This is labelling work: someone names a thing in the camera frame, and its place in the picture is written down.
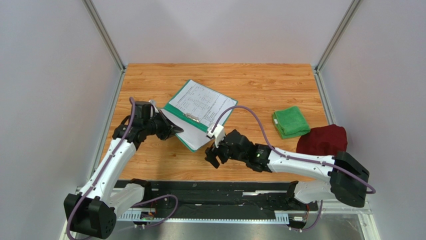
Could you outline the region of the white paper sheet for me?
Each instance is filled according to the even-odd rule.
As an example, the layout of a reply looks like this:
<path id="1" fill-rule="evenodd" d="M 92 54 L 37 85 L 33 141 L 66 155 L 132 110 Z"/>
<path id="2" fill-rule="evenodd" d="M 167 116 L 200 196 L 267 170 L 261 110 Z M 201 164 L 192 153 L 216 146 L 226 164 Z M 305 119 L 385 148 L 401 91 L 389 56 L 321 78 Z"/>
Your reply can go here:
<path id="1" fill-rule="evenodd" d="M 211 141 L 205 131 L 198 129 L 165 109 L 161 109 L 161 111 L 172 123 L 183 129 L 183 132 L 178 133 L 177 137 L 190 151 L 196 152 Z"/>

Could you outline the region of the green file folder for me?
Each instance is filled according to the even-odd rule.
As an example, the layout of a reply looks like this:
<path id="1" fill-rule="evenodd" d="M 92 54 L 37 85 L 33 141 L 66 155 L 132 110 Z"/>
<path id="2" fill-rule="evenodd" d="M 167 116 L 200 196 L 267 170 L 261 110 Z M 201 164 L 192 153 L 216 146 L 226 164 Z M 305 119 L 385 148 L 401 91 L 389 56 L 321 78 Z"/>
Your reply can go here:
<path id="1" fill-rule="evenodd" d="M 191 152 L 196 152 L 210 142 L 208 128 L 226 109 L 237 104 L 237 100 L 189 79 L 161 111 L 183 129 L 176 134 L 177 138 Z"/>

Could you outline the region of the printed paper sheet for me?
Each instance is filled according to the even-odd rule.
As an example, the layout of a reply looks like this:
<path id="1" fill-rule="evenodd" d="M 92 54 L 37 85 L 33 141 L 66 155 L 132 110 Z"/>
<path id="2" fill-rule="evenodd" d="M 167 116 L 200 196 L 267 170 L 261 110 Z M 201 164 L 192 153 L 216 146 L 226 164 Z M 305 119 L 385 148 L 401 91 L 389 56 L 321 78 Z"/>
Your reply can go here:
<path id="1" fill-rule="evenodd" d="M 163 109 L 206 131 L 226 109 L 237 104 L 237 100 L 189 79 Z M 200 123 L 186 118 L 185 113 L 196 116 Z"/>

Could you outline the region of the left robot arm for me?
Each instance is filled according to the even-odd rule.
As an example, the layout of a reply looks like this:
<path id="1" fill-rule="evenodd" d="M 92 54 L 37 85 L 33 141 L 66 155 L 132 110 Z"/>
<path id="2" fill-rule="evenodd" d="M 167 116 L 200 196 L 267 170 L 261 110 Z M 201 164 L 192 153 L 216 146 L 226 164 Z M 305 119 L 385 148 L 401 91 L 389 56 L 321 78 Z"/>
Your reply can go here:
<path id="1" fill-rule="evenodd" d="M 129 101 L 131 112 L 114 130 L 100 165 L 78 193 L 70 193 L 64 200 L 66 235 L 70 240 L 74 239 L 73 233 L 84 235 L 87 240 L 105 240 L 113 233 L 117 218 L 128 209 L 162 199 L 153 197 L 149 181 L 137 178 L 113 193 L 124 167 L 148 136 L 164 141 L 184 131 L 151 101 L 135 101 L 132 97 Z"/>

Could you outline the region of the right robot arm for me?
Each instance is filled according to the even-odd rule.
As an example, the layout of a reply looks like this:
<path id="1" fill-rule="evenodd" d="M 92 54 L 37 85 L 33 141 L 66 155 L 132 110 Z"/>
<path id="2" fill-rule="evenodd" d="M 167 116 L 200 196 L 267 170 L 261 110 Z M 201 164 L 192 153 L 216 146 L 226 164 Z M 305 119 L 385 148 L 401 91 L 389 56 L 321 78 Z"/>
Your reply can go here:
<path id="1" fill-rule="evenodd" d="M 368 191 L 369 171 L 352 155 L 338 151 L 336 155 L 308 155 L 285 151 L 265 144 L 252 143 L 233 130 L 208 131 L 213 139 L 205 151 L 205 160 L 215 168 L 236 160 L 255 172 L 291 173 L 311 178 L 295 181 L 287 191 L 289 198 L 308 204 L 322 200 L 337 200 L 347 206 L 363 208 Z"/>

